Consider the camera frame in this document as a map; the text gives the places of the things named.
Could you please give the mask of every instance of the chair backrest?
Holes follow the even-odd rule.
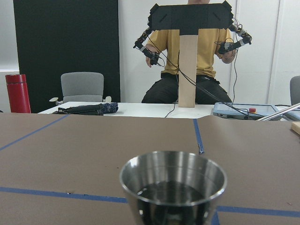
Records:
[[[60,80],[64,103],[103,101],[104,77],[101,73],[65,73]]]
[[[290,81],[291,104],[300,103],[300,76],[294,76]]]

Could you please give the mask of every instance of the person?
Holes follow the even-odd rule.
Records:
[[[188,0],[187,4],[208,4],[209,1]],[[198,31],[196,84],[209,91],[218,100],[196,88],[195,102],[197,104],[213,105],[219,101],[232,102],[227,92],[220,86],[220,82],[215,79],[216,72],[213,69],[214,54],[226,64],[231,63],[236,55],[236,50],[223,55],[218,53],[220,45],[215,42],[224,41],[232,42],[228,29],[199,29]],[[161,72],[161,79],[146,92],[142,103],[171,104],[178,99],[179,42],[179,30],[156,30],[150,36],[145,47],[157,53],[167,50],[169,60],[166,60],[165,69]],[[146,57],[146,63],[151,67],[150,58]]]

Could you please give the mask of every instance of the black pants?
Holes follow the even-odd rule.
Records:
[[[170,73],[162,73],[161,79],[152,85],[146,92],[142,103],[171,104],[178,98],[178,76]],[[232,102],[227,92],[219,85],[220,82],[207,75],[196,77],[196,98],[195,102],[200,105],[213,105],[216,102]],[[213,94],[217,99],[205,93],[203,89]]]

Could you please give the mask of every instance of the blue tape line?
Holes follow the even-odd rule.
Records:
[[[218,212],[216,211],[211,220],[211,225],[220,225]]]
[[[38,191],[38,190],[19,189],[19,188],[11,188],[11,187],[0,187],[0,192],[9,192],[9,193],[27,194],[27,195],[41,195],[41,196],[59,197],[59,198],[73,198],[73,199],[83,199],[83,200],[93,200],[93,201],[113,202],[113,203],[127,203],[126,198],[99,196],[99,195],[68,194],[63,192]]]
[[[235,213],[247,213],[247,214],[258,214],[258,215],[268,215],[268,216],[300,218],[300,211],[265,210],[265,209],[230,207],[230,206],[218,206],[217,210],[218,210],[218,212],[235,212]]]
[[[204,147],[203,147],[202,138],[200,135],[200,129],[198,127],[198,121],[197,121],[197,119],[193,119],[193,122],[194,122],[194,127],[195,127],[196,138],[198,141],[199,154],[202,154],[202,153],[204,153]]]
[[[47,124],[47,125],[45,125],[45,126],[39,128],[39,129],[37,129],[37,130],[35,130],[35,131],[33,131],[33,132],[31,132],[31,133],[29,133],[29,134],[27,134],[27,135],[25,135],[25,136],[23,136],[23,137],[17,139],[17,140],[15,140],[15,141],[13,141],[13,142],[7,144],[7,145],[4,145],[3,147],[0,148],[0,151],[3,150],[3,149],[5,149],[5,148],[7,148],[7,147],[9,147],[9,146],[11,146],[11,145],[13,145],[13,144],[15,144],[15,143],[17,143],[17,142],[19,142],[19,141],[21,141],[21,140],[23,140],[23,139],[25,139],[25,138],[27,138],[27,137],[29,137],[30,135],[33,135],[33,134],[37,133],[38,131],[41,131],[41,130],[43,130],[43,129],[49,127],[49,126],[51,126],[51,125],[54,124],[54,123],[57,123],[58,121],[60,121],[60,120],[62,120],[62,119],[64,119],[64,118],[66,118],[67,116],[69,116],[69,115],[65,115],[65,116],[59,118],[58,120],[55,120],[55,121],[53,121],[53,122],[51,122],[51,123],[49,123],[49,124]]]

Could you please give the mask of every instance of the metal rod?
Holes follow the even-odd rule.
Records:
[[[300,103],[297,103],[297,104],[292,105],[292,106],[290,106],[290,107],[288,107],[288,108],[285,108],[285,109],[283,109],[283,110],[280,110],[280,111],[278,111],[278,112],[276,112],[276,113],[273,113],[273,114],[271,114],[271,115],[269,115],[269,116],[262,117],[262,118],[260,118],[260,119],[258,119],[258,120],[262,120],[262,121],[265,121],[265,120],[271,120],[271,119],[273,119],[273,118],[275,118],[275,117],[277,117],[277,116],[279,116],[279,115],[282,115],[282,114],[287,113],[287,112],[289,112],[289,111],[291,111],[291,110],[297,109],[298,107],[300,107]]]

